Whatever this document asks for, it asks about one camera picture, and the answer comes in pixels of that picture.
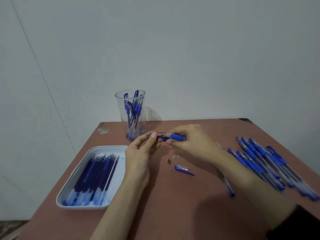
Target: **black sleeve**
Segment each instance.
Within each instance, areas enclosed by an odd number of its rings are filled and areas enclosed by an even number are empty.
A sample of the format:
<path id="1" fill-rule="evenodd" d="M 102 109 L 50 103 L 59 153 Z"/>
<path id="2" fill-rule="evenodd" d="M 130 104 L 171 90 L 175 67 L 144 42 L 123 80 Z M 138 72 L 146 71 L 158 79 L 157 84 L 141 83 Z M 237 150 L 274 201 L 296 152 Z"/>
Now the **black sleeve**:
<path id="1" fill-rule="evenodd" d="M 277 226 L 273 231 L 268 231 L 269 240 L 288 239 L 320 239 L 320 220 L 297 205 L 291 215 Z"/>

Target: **transparent cup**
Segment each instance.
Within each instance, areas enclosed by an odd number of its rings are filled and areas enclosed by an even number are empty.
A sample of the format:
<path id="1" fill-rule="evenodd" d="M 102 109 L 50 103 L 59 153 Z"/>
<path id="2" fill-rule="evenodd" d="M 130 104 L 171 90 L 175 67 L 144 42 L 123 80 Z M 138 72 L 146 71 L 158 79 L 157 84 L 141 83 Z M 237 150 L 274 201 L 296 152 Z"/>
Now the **transparent cup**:
<path id="1" fill-rule="evenodd" d="M 115 94 L 121 116 L 124 135 L 134 141 L 145 133 L 145 116 L 142 113 L 146 92 L 140 89 L 126 89 Z"/>

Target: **person's left hand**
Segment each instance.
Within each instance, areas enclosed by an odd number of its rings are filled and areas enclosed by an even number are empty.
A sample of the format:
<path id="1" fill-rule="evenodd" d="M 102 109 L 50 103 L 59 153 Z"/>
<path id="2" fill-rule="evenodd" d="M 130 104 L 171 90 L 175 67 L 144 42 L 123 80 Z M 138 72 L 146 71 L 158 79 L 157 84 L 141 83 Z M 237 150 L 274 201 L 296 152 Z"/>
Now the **person's left hand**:
<path id="1" fill-rule="evenodd" d="M 125 150 L 124 178 L 141 178 L 143 187 L 149 182 L 148 163 L 151 156 L 160 148 L 162 139 L 157 139 L 157 133 L 137 137 Z"/>

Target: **person's right hand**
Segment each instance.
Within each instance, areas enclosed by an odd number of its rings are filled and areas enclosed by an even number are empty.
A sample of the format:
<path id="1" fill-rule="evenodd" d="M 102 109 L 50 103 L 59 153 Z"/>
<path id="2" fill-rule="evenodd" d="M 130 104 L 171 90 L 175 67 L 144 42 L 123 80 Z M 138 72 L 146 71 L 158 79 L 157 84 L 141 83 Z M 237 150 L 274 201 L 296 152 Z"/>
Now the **person's right hand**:
<path id="1" fill-rule="evenodd" d="M 180 125 L 168 131 L 172 134 L 184 134 L 185 141 L 167 140 L 167 144 L 182 149 L 194 157 L 208 161 L 214 150 L 221 148 L 212 140 L 199 124 Z"/>

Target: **person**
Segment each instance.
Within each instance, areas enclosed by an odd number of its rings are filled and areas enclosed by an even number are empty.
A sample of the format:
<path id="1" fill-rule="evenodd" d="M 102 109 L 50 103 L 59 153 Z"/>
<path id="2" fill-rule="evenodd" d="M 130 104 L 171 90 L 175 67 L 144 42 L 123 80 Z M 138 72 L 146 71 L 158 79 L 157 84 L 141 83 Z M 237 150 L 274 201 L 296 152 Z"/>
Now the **person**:
<path id="1" fill-rule="evenodd" d="M 268 239 L 288 236 L 306 238 L 308 234 L 317 236 L 320 221 L 316 217 L 243 167 L 232 155 L 219 147 L 200 125 L 181 125 L 168 133 L 183 133 L 186 136 L 185 141 L 169 139 L 168 145 L 213 164 L 244 193 L 269 224 L 270 231 L 266 233 Z M 160 148 L 161 142 L 157 133 L 153 132 L 150 136 L 139 136 L 125 150 L 124 179 L 91 240 L 127 238 L 142 192 L 149 181 L 148 162 Z"/>

